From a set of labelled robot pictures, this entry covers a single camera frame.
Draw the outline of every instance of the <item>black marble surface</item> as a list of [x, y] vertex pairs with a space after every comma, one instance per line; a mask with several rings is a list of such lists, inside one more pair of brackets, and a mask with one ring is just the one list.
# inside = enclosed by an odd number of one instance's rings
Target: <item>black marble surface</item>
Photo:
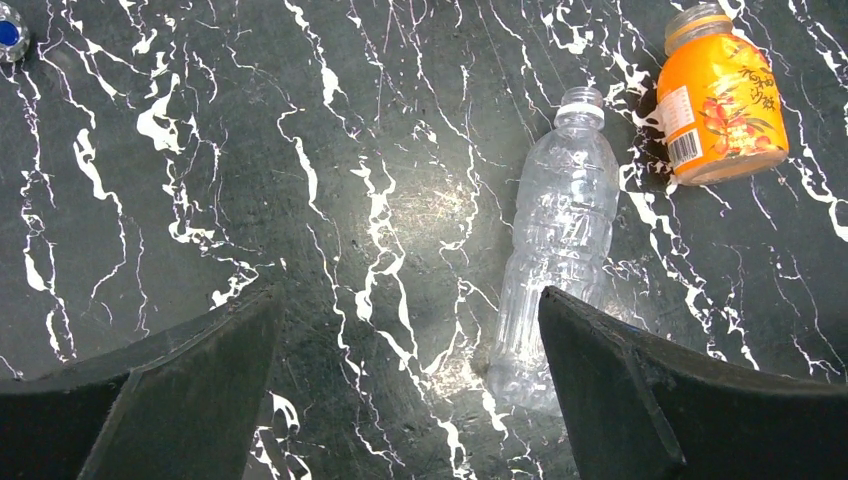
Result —
[[846, 382], [848, 6], [723, 0], [774, 65], [791, 155], [678, 188], [654, 90], [693, 3], [13, 1], [37, 45], [0, 79], [0, 378], [273, 281], [246, 479], [576, 476], [562, 420], [482, 379], [524, 156], [589, 83], [621, 165], [607, 310]]

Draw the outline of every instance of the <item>orange label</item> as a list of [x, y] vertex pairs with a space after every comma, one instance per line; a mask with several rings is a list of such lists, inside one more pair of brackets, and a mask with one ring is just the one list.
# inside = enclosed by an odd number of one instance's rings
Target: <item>orange label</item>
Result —
[[657, 99], [677, 173], [789, 148], [774, 74], [763, 54], [736, 36], [680, 47], [663, 67]]

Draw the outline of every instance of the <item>orange jar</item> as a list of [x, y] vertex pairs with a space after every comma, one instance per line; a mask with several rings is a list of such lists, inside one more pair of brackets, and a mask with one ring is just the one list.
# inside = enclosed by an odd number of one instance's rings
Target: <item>orange jar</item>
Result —
[[774, 74], [757, 47], [732, 30], [712, 3], [680, 13], [665, 29], [669, 59], [657, 100], [682, 185], [751, 175], [788, 155]]

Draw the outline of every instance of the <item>blue cap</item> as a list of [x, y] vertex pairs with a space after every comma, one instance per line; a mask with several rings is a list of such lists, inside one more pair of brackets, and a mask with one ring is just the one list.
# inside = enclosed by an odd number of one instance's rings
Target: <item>blue cap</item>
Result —
[[0, 45], [14, 47], [21, 39], [21, 32], [14, 23], [0, 20]]

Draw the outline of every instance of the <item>clear plastic bottle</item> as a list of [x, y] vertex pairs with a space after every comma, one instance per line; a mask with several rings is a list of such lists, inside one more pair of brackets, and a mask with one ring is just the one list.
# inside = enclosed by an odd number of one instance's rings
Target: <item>clear plastic bottle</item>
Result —
[[488, 384], [494, 395], [560, 415], [539, 336], [542, 290], [554, 285], [601, 306], [602, 264], [618, 203], [618, 163], [601, 134], [600, 92], [572, 88], [553, 131], [530, 150], [518, 187], [512, 237], [498, 312]]
[[29, 48], [29, 29], [14, 8], [0, 1], [0, 63], [14, 63]]

